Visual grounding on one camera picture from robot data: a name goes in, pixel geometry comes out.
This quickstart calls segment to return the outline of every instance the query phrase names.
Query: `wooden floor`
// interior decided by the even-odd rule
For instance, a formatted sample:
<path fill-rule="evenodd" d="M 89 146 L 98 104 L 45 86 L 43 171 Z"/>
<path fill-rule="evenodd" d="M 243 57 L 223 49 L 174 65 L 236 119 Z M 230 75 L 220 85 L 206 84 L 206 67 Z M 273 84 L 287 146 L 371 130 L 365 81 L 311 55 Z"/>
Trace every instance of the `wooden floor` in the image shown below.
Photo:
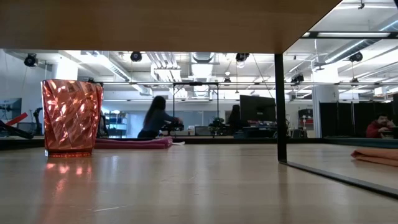
<path fill-rule="evenodd" d="M 398 167 L 357 161 L 350 154 L 358 148 L 361 147 L 332 144 L 288 144 L 287 160 L 398 189 Z"/>
<path fill-rule="evenodd" d="M 25 149 L 0 152 L 0 220 L 396 223 L 398 201 L 280 165 L 271 144 L 95 150 L 68 159 Z"/>

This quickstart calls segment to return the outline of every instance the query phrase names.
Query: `long dark hair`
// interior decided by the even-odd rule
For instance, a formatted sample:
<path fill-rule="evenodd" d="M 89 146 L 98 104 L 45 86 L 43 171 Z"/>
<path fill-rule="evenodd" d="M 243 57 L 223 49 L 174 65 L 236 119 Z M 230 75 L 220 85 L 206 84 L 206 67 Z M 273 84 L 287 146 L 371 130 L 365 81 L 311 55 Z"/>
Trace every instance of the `long dark hair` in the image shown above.
<path fill-rule="evenodd" d="M 228 124 L 234 123 L 241 119 L 241 107 L 239 105 L 233 105 L 231 115 L 228 118 Z"/>
<path fill-rule="evenodd" d="M 145 115 L 144 125 L 149 122 L 155 111 L 157 110 L 163 111 L 165 109 L 166 109 L 166 100 L 163 98 L 163 96 L 156 96 L 154 100 L 152 100 L 152 104 L 150 105 L 149 110 Z"/>

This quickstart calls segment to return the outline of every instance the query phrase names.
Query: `orange towel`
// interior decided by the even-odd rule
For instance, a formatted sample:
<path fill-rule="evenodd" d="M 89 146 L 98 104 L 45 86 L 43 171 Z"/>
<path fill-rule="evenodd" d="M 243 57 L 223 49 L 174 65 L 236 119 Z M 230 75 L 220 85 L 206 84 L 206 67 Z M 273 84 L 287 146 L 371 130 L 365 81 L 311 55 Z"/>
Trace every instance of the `orange towel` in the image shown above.
<path fill-rule="evenodd" d="M 357 149 L 351 156 L 357 160 L 398 167 L 398 149 Z"/>

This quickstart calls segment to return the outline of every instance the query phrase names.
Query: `red glass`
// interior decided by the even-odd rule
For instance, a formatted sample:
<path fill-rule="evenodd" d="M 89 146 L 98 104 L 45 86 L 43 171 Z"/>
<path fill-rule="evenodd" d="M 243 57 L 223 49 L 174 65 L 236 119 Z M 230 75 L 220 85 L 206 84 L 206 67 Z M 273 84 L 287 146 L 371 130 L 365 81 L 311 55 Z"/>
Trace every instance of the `red glass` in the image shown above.
<path fill-rule="evenodd" d="M 103 88 L 73 80 L 42 82 L 44 139 L 49 157 L 90 156 L 103 99 Z"/>

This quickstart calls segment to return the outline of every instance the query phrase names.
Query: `person in red shirt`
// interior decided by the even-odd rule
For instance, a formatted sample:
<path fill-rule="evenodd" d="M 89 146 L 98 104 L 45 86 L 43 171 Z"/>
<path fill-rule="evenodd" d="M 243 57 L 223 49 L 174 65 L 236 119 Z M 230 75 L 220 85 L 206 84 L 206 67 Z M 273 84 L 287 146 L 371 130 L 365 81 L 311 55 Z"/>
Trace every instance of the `person in red shirt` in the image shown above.
<path fill-rule="evenodd" d="M 388 120 L 388 116 L 384 113 L 378 114 L 376 120 L 372 121 L 366 129 L 367 138 L 383 138 L 383 131 L 392 131 L 394 123 Z"/>

